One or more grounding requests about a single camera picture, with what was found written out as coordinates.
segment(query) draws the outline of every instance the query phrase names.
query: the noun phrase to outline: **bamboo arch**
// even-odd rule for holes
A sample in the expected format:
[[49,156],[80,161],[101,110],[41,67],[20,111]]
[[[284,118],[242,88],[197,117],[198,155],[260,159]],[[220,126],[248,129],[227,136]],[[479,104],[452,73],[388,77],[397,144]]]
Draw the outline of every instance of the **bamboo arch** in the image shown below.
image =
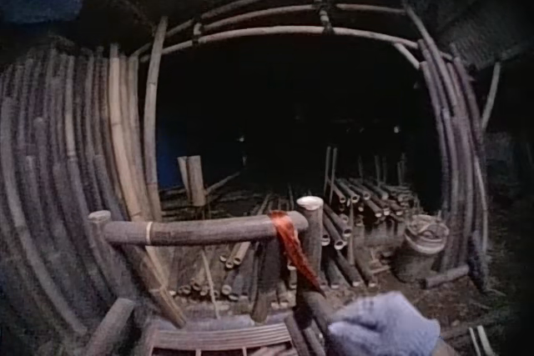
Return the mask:
[[[204,13],[199,21],[261,1],[229,3]],[[16,312],[16,318],[10,320],[13,329],[36,338],[28,340],[36,348],[50,339],[49,333],[74,348],[87,340],[86,332],[94,329],[113,296],[140,296],[122,254],[105,246],[87,214],[106,208],[117,221],[158,220],[154,133],[159,60],[164,54],[192,48],[194,43],[204,46],[259,35],[319,36],[324,32],[390,43],[421,71],[436,116],[442,211],[452,231],[442,266],[447,269],[464,263],[469,241],[479,241],[484,252],[487,201],[481,119],[460,58],[440,52],[409,8],[335,7],[407,16],[422,40],[331,27],[328,8],[315,1],[247,12],[205,25],[191,19],[169,30],[163,20],[150,57],[140,56],[150,45],[129,58],[120,54],[116,45],[108,56],[103,49],[73,54],[72,50],[47,48],[35,49],[7,68],[0,75],[0,261],[10,273],[0,277],[0,290]],[[296,13],[317,13],[321,25],[216,32],[258,18]],[[194,38],[164,48],[166,38],[190,28]],[[139,62],[149,58],[142,141],[137,77]],[[162,315],[183,327],[184,315],[166,287],[168,266],[161,253],[137,246],[123,247],[123,251]],[[10,309],[0,311],[13,316]]]

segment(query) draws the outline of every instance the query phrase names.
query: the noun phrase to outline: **bamboo pole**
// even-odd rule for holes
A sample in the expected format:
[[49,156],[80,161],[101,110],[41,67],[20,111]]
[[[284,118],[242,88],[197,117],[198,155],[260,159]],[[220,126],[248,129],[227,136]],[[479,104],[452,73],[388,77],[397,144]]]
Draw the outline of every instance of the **bamboo pole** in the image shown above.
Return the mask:
[[134,312],[135,302],[119,298],[106,314],[91,336],[83,351],[85,356],[104,356],[112,354],[121,341],[128,335],[128,321]]
[[[405,39],[399,38],[384,33],[375,33],[372,31],[365,31],[361,29],[354,28],[332,28],[333,33],[339,36],[354,37],[354,38],[365,38],[379,42],[386,43],[401,43],[407,48],[417,49],[417,43]],[[220,41],[226,41],[229,39],[235,38],[250,38],[250,37],[260,37],[260,36],[270,36],[270,35],[280,35],[280,34],[305,34],[305,35],[323,35],[323,27],[316,26],[278,26],[278,27],[257,27],[257,28],[243,28],[235,29],[231,31],[226,31],[222,33],[213,33],[211,35],[204,35],[198,39],[198,44],[206,43],[216,43]],[[185,41],[182,43],[177,43],[175,45],[164,48],[162,55],[175,53],[185,49],[192,48],[194,45],[193,40]],[[146,63],[149,60],[148,57],[143,56],[140,58],[141,63]]]
[[330,241],[334,244],[334,248],[344,248],[346,245],[345,240],[341,237],[335,225],[332,223],[332,220],[327,215],[323,216],[323,226],[326,232],[330,235]]
[[[123,142],[120,91],[119,91],[119,60],[118,47],[112,45],[110,49],[109,68],[109,110],[112,130],[113,150],[118,168],[118,178],[121,183],[124,198],[128,208],[128,214],[134,222],[142,221],[143,215],[132,184],[132,174],[128,165],[128,158],[125,154],[126,148]],[[166,313],[166,316],[178,327],[184,325],[184,316],[179,307],[174,303],[169,291],[165,288],[166,277],[169,276],[161,264],[154,248],[146,247],[145,253],[142,249],[128,247],[128,258],[138,270],[139,275],[148,287],[156,303]]]
[[158,167],[156,161],[156,102],[158,96],[159,63],[164,46],[167,18],[162,17],[154,37],[150,55],[149,74],[144,98],[144,172],[149,200],[156,221],[161,221],[161,205],[158,191]]
[[[297,232],[308,228],[307,219],[298,212],[288,212]],[[103,228],[105,238],[115,244],[153,246],[194,246],[276,238],[269,216],[246,216],[210,220],[154,223],[112,221]]]

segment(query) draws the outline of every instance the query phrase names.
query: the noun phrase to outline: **bamboo pile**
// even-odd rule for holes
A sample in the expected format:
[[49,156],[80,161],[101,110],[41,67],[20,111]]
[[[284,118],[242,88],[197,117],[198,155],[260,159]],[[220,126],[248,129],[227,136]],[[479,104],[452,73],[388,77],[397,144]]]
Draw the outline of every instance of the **bamboo pile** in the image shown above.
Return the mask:
[[[267,193],[247,214],[260,215],[293,208],[289,196]],[[264,251],[264,243],[232,243],[206,249],[216,301],[235,303],[234,308],[240,312],[251,311],[258,293],[258,278],[262,275],[260,260]],[[173,271],[179,276],[169,280],[169,288],[187,303],[209,302],[209,285],[199,257],[200,247],[188,248],[186,252],[187,255],[177,250]],[[289,264],[281,270],[280,280],[270,299],[273,310],[295,305],[296,270]]]
[[[139,296],[121,253],[109,268],[88,219],[102,209],[117,220],[153,217],[137,66],[116,46],[109,56],[35,48],[0,77],[0,290],[35,349],[51,339],[83,346],[117,297]],[[162,314],[183,325],[165,254],[123,251]]]

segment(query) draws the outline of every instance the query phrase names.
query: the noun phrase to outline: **curved bamboo pole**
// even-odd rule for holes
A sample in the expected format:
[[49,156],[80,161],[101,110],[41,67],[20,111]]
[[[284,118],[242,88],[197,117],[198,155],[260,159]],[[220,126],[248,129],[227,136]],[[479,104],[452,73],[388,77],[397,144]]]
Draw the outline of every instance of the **curved bamboo pole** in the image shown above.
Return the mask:
[[130,131],[130,146],[132,163],[135,168],[135,180],[145,214],[152,216],[149,193],[144,181],[143,153],[141,150],[141,135],[139,131],[139,89],[138,89],[139,59],[131,57],[128,60],[128,123]]
[[158,96],[159,63],[164,46],[167,18],[162,17],[156,31],[152,54],[150,55],[149,75],[144,98],[144,169],[149,191],[152,215],[161,221],[161,203],[158,189],[158,166],[156,160],[156,102]]
[[[132,221],[138,222],[143,221],[144,216],[134,191],[132,173],[126,154],[127,149],[124,145],[119,64],[118,46],[113,44],[109,52],[108,89],[113,150],[118,169],[118,179],[123,190],[129,217]],[[162,309],[162,312],[178,327],[183,327],[185,321],[184,316],[178,305],[174,303],[172,296],[164,284],[165,278],[169,276],[168,272],[164,271],[155,249],[151,247],[146,247],[145,249],[146,252],[136,246],[127,247],[128,258],[144,281],[147,290]]]
[[[385,33],[374,33],[372,31],[364,31],[361,29],[353,28],[333,28],[334,34],[347,37],[366,38],[380,42],[387,43],[401,43],[407,48],[417,49],[417,43],[409,39],[394,37]],[[282,35],[282,34],[304,34],[304,35],[323,35],[325,29],[323,27],[316,26],[278,26],[278,27],[258,27],[258,28],[243,28],[235,29],[232,31],[226,31],[222,33],[214,33],[200,37],[199,44],[216,43],[236,38],[249,38],[249,37],[262,37],[269,35]],[[193,47],[193,40],[178,43],[176,45],[164,48],[162,54],[170,54],[181,50],[189,49]],[[147,62],[149,57],[144,56],[140,59],[142,63]]]
[[[254,3],[258,3],[262,1],[264,0],[236,0],[235,2],[227,3],[223,6],[211,9],[208,12],[201,14],[200,20],[204,20],[204,21],[209,20],[211,18],[218,17],[221,14],[230,13],[230,12],[233,12],[234,10],[239,10],[240,8],[244,8],[246,6],[250,6]],[[165,34],[165,37],[170,38],[173,35],[176,35],[177,33],[181,33],[182,31],[185,31],[186,29],[193,27],[193,24],[194,24],[194,20],[192,18],[183,23],[180,23],[179,25],[170,28]],[[150,49],[150,43],[145,43],[141,48],[137,49],[133,53],[133,55],[138,56],[141,53],[144,53],[149,49]]]

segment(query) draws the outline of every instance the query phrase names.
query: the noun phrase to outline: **blue glove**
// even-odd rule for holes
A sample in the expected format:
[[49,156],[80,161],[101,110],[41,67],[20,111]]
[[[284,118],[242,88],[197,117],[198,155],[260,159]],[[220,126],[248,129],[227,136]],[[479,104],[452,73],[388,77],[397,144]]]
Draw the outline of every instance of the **blue glove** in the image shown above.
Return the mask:
[[359,299],[333,319],[330,339],[347,356],[431,356],[440,335],[399,292]]

